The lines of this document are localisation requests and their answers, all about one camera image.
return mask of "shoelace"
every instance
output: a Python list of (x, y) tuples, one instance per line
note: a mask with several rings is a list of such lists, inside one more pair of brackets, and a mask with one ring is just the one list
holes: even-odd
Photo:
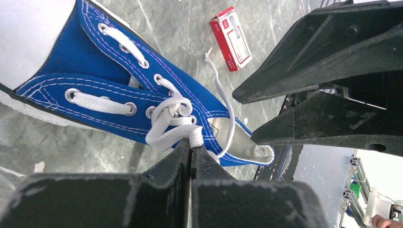
[[(108, 27), (106, 24), (100, 23), (99, 30), (107, 36), (112, 37), (119, 43), (119, 47), (125, 53), (131, 53), (141, 67), (148, 68), (148, 62), (142, 55), (137, 46), (121, 31)], [(220, 83), (219, 74), (213, 61), (209, 58), (212, 48), (205, 54), (205, 61), (209, 63), (214, 71), (216, 88), (223, 98), (228, 112), (230, 114), (230, 126), (227, 134), (226, 145), (222, 152), (215, 155), (208, 151), (218, 163), (219, 158), (224, 156), (231, 147), (232, 138), (235, 132), (235, 113), (233, 107), (225, 95), (224, 89)], [(167, 79), (161, 75), (154, 75), (156, 84), (170, 90), (170, 98), (161, 102), (157, 107), (149, 107), (145, 115), (151, 119), (151, 130), (145, 137), (145, 141), (152, 146), (155, 151), (162, 152), (171, 148), (175, 143), (183, 138), (189, 138), (191, 148), (202, 146), (204, 144), (202, 127), (196, 125), (197, 119), (191, 115), (193, 111), (192, 103), (189, 99), (182, 96), (178, 89)], [(98, 97), (90, 94), (82, 93), (81, 91), (71, 88), (65, 92), (66, 99), (78, 106), (93, 111), (109, 113), (109, 114), (124, 114), (134, 115), (136, 113), (136, 105), (128, 102), (125, 104), (110, 100), (108, 97)], [(165, 132), (169, 126), (176, 126), (173, 129)]]

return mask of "person's hand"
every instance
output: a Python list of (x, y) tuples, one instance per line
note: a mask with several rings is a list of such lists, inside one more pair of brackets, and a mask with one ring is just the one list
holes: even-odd
[(385, 219), (380, 215), (372, 218), (372, 225), (377, 228), (403, 228), (403, 223), (391, 219)]

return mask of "gray marble table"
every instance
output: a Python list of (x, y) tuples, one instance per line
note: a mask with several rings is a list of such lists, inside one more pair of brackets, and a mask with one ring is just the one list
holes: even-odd
[[(126, 20), (152, 47), (198, 80), (217, 97), (213, 72), (204, 53), (220, 73), (228, 96), (266, 59), (290, 26), (320, 6), (321, 0), (101, 0)], [(234, 6), (253, 60), (239, 72), (229, 72), (209, 20)], [(231, 100), (236, 116), (248, 119), (251, 130), (277, 116), (283, 97), (240, 105)], [(0, 212), (24, 180), (44, 172), (142, 172), (164, 156), (148, 146), (99, 131), (54, 126), (0, 105)], [(227, 168), (234, 177), (250, 180), (256, 166)]]

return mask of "box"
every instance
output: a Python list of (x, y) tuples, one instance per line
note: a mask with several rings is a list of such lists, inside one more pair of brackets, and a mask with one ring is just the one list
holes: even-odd
[(210, 26), (230, 71), (240, 70), (252, 60), (237, 12), (233, 7), (211, 19)]

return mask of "shoe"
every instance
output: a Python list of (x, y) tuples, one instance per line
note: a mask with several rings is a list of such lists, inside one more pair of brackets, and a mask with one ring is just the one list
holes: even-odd
[(95, 1), (6, 0), (0, 6), (0, 101), (61, 126), (111, 132), (155, 151), (190, 138), (222, 166), (268, 165), (270, 146), (191, 76)]

